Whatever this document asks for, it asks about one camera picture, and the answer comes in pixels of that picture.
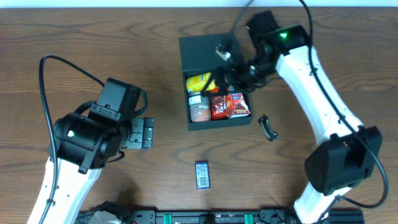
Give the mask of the yellow small can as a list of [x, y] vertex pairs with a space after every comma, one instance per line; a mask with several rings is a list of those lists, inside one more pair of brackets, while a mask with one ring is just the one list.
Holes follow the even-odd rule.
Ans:
[[207, 84], [210, 79], [211, 72], [203, 73], [201, 75], [195, 75], [186, 79], [187, 93], [201, 92], [203, 87]]

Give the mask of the red candy bag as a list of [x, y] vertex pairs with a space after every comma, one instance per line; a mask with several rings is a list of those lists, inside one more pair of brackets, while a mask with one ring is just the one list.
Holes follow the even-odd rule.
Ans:
[[211, 118], [212, 120], [227, 118], [226, 100], [224, 95], [211, 97]]

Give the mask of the red Hello Panda box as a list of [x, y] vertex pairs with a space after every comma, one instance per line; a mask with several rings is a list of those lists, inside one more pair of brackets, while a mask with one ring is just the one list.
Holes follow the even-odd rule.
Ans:
[[229, 119], [246, 117], [251, 114], [242, 93], [232, 93], [226, 96], [226, 111]]

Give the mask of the dark green box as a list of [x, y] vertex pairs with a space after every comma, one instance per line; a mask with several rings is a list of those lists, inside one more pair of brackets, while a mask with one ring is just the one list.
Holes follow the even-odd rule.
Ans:
[[[225, 67], [228, 65], [228, 62], [224, 61], [216, 53], [216, 46], [223, 40], [223, 38], [224, 34], [210, 34], [180, 37], [178, 39], [182, 64], [183, 87], [186, 87], [187, 78], [210, 72], [217, 67]], [[246, 126], [253, 120], [253, 116], [250, 114], [249, 116], [241, 118], [194, 123], [190, 119], [187, 90], [184, 91], [184, 96], [189, 131]]]

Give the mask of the red Pringles can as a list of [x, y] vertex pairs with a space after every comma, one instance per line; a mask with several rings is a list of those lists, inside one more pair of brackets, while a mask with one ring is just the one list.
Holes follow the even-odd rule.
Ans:
[[188, 96], [190, 120], [193, 123], [211, 120], [210, 100], [201, 93], [191, 93]]

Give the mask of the black clip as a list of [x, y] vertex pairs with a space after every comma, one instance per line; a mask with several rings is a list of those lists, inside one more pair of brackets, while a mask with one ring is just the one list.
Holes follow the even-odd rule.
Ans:
[[276, 139], [279, 139], [279, 134], [273, 130], [272, 126], [269, 123], [269, 118], [267, 116], [265, 115], [261, 116], [258, 119], [258, 123], [260, 124], [268, 141], [274, 141]]

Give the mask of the small blue packet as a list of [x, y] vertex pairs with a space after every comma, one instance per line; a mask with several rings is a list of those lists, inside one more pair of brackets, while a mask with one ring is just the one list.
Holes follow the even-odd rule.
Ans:
[[207, 162], [195, 163], [195, 178], [198, 190], [210, 188], [210, 175]]

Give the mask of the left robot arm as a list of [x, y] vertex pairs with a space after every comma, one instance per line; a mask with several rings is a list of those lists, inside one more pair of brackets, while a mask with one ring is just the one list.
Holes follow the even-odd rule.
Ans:
[[154, 119], [136, 109], [147, 93], [109, 78], [97, 101], [87, 101], [58, 119], [44, 181], [29, 223], [74, 223], [105, 165], [124, 157], [126, 149], [151, 149]]

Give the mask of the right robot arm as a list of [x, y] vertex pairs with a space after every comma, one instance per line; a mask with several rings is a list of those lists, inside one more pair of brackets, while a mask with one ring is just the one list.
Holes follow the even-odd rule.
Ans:
[[273, 73], [283, 79], [301, 105], [317, 148], [305, 160], [308, 184], [293, 206], [297, 223], [320, 223], [346, 193], [371, 176], [384, 173], [378, 159], [382, 136], [366, 128], [328, 79], [313, 46], [313, 31], [281, 27], [270, 11], [246, 24], [255, 57], [214, 69], [210, 81], [219, 95], [249, 93], [267, 85]]

